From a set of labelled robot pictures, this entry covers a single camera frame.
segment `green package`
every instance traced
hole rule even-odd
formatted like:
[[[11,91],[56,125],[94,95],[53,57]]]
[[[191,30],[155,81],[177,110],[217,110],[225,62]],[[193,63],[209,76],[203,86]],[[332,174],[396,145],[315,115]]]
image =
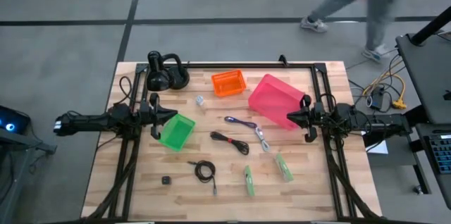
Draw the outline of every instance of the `green package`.
[[[251,168],[249,167],[249,165],[245,168],[245,179],[247,184],[247,193],[251,197],[255,196],[254,182],[252,181]]]
[[[279,170],[283,174],[283,179],[286,182],[293,181],[293,175],[291,174],[290,170],[287,167],[287,163],[283,160],[282,155],[278,153],[276,157],[274,158],[274,161],[276,161],[277,166],[279,167]]]

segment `orange plastic basket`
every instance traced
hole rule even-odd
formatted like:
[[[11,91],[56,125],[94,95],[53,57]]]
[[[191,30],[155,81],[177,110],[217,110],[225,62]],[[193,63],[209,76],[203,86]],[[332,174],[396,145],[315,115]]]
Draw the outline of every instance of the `orange plastic basket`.
[[[239,94],[246,89],[246,83],[241,70],[233,70],[226,73],[218,73],[211,76],[214,93],[218,97]]]

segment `white paper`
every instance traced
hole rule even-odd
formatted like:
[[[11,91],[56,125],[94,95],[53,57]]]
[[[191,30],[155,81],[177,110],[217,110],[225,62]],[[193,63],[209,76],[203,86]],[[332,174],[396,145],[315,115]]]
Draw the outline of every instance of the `white paper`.
[[[371,147],[373,147],[373,145],[368,146],[366,148],[366,150],[368,151],[368,149],[370,149]],[[370,154],[388,154],[388,149],[387,149],[387,142],[382,141],[377,147],[374,147],[372,150],[368,151]]]

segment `coiled cable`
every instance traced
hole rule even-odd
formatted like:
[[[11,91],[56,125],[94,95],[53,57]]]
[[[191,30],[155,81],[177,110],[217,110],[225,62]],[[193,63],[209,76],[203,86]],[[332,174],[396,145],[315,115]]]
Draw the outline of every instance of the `coiled cable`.
[[[244,155],[249,154],[249,145],[246,142],[242,142],[242,141],[236,140],[236,139],[231,139],[229,137],[222,135],[219,132],[210,132],[210,137],[213,140],[222,140],[222,141],[227,141],[227,142],[231,143],[238,149],[238,151],[240,151],[241,154],[244,154]]]
[[[216,189],[216,181],[214,180],[214,175],[216,173],[216,167],[214,166],[214,164],[210,161],[199,161],[199,162],[188,161],[188,163],[196,166],[194,168],[194,174],[197,176],[197,178],[199,178],[201,182],[208,183],[211,180],[213,180],[213,195],[216,196],[218,194],[218,191]],[[203,166],[210,169],[211,174],[209,176],[205,176],[204,174],[202,174]]]

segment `green plastic basket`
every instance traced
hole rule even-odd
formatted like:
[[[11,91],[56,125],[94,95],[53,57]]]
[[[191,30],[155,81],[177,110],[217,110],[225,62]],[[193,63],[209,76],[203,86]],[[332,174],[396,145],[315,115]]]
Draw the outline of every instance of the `green plastic basket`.
[[[193,120],[177,114],[166,124],[159,141],[174,151],[180,151],[190,137],[195,125],[196,122]]]

